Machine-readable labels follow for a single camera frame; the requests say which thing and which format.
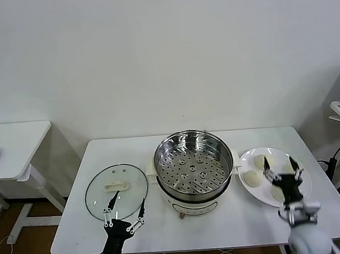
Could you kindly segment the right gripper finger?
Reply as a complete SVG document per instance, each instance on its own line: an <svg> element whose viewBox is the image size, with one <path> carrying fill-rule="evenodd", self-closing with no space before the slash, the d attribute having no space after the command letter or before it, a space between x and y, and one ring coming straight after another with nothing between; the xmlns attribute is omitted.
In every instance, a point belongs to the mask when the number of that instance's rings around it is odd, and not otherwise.
<svg viewBox="0 0 340 254"><path fill-rule="evenodd" d="M266 157L264 157L264 171L263 171L263 175L266 177L266 179L269 182L277 182L281 180L281 176L278 175L277 173L275 173L271 167L270 164L267 160Z"/></svg>
<svg viewBox="0 0 340 254"><path fill-rule="evenodd" d="M301 180L304 169L300 167L299 164L291 156L289 156L288 159L292 169L294 170L295 180Z"/></svg>

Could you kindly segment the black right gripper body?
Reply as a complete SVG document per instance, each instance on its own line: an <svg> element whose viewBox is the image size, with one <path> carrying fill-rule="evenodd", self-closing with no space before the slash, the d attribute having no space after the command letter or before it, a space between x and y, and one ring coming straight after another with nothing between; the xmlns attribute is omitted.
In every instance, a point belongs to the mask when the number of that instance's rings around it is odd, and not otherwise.
<svg viewBox="0 0 340 254"><path fill-rule="evenodd" d="M294 174L279 174L275 186L279 187L285 198L284 205L300 202L304 198L298 187L303 183L302 178Z"/></svg>

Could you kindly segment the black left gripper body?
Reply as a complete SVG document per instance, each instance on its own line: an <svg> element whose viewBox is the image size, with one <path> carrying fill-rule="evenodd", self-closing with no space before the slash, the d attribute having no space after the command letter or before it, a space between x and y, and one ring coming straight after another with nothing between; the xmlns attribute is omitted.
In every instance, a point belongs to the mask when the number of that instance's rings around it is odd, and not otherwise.
<svg viewBox="0 0 340 254"><path fill-rule="evenodd" d="M131 227L130 222L112 219L112 226L104 226L107 239L101 254L122 254L124 242L133 234L127 229Z"/></svg>

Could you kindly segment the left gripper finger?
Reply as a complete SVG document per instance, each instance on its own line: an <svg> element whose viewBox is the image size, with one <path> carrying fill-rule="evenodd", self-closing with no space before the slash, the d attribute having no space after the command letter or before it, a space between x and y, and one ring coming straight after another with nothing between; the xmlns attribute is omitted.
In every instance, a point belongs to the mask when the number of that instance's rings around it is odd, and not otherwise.
<svg viewBox="0 0 340 254"><path fill-rule="evenodd" d="M103 209L103 217L105 220L104 227L112 227L112 211L116 204L116 200L118 199L119 191L117 191L114 195L114 197L109 201L108 207L106 209Z"/></svg>
<svg viewBox="0 0 340 254"><path fill-rule="evenodd" d="M130 227L128 227L126 229L126 231L128 233L130 233L131 235L134 235L135 232L145 223L145 220L144 220L145 208L144 208L144 206L145 206L145 198L143 198L143 200L142 200L142 204L141 204L140 209L139 209L137 220L134 223L132 223Z"/></svg>

